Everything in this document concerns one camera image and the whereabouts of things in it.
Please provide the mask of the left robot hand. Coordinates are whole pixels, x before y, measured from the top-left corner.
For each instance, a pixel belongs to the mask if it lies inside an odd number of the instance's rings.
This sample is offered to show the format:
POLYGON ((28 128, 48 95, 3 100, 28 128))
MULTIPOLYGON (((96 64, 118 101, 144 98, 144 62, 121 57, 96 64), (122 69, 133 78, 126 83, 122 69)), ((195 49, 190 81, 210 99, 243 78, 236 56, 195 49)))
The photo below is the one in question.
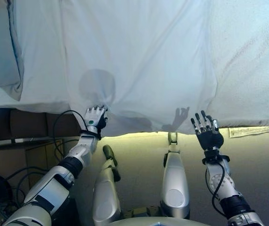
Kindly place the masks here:
POLYGON ((107 108, 103 106, 93 106, 86 110, 84 115, 84 121, 88 131, 93 133, 100 133, 103 128, 106 127, 107 108))

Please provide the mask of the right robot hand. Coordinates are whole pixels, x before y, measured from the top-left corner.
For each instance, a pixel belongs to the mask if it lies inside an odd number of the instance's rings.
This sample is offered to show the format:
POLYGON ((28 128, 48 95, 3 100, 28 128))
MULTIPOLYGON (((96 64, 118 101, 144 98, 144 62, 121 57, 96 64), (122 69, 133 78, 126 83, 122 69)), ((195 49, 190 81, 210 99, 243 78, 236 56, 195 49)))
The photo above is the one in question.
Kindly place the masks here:
POLYGON ((204 151, 221 148, 224 138, 220 133, 216 119, 213 119, 202 110, 200 113, 195 113, 194 118, 191 118, 191 124, 204 151))

